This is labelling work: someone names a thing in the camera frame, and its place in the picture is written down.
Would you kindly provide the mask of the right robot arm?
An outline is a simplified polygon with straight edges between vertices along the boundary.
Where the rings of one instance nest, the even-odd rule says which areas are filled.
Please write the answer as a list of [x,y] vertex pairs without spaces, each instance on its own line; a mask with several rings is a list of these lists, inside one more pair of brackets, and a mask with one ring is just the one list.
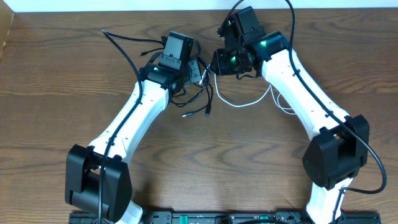
[[312,223],[339,220],[343,194],[368,161],[368,122],[340,108],[303,67],[293,38],[267,33],[252,7],[230,11],[217,33],[224,48],[214,52],[212,71],[240,76],[254,70],[284,97],[310,140],[302,157],[312,181],[305,211]]

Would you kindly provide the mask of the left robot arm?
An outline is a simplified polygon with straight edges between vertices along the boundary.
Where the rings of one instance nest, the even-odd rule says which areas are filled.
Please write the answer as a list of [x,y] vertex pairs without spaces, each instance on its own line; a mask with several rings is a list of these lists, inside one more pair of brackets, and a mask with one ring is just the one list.
[[70,223],[139,223],[143,209],[132,201],[129,166],[151,123],[199,73],[189,35],[170,32],[164,49],[142,68],[133,66],[137,82],[112,123],[88,146],[74,145],[66,158],[65,201],[82,210]]

